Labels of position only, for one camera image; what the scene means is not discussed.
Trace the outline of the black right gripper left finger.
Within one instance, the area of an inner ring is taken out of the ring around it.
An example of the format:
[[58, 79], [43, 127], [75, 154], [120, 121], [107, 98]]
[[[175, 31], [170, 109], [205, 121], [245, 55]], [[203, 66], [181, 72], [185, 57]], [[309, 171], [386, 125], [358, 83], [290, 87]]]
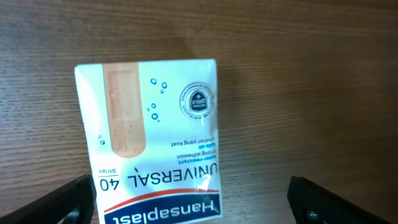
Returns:
[[1, 223], [87, 224], [92, 220], [95, 200], [93, 177], [86, 174], [1, 217]]

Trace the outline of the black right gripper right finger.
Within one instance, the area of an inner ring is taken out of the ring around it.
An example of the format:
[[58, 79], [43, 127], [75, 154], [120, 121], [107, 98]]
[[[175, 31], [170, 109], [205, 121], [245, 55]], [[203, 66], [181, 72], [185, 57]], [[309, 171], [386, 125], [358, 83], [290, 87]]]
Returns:
[[287, 199], [297, 224], [390, 224], [304, 177], [291, 177]]

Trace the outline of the white Hansaplast plaster box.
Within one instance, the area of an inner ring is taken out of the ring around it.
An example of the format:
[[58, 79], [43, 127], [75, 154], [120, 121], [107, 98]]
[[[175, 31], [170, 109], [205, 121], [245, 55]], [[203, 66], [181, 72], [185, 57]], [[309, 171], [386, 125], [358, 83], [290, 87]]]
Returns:
[[222, 217], [217, 81], [213, 59], [75, 67], [100, 223]]

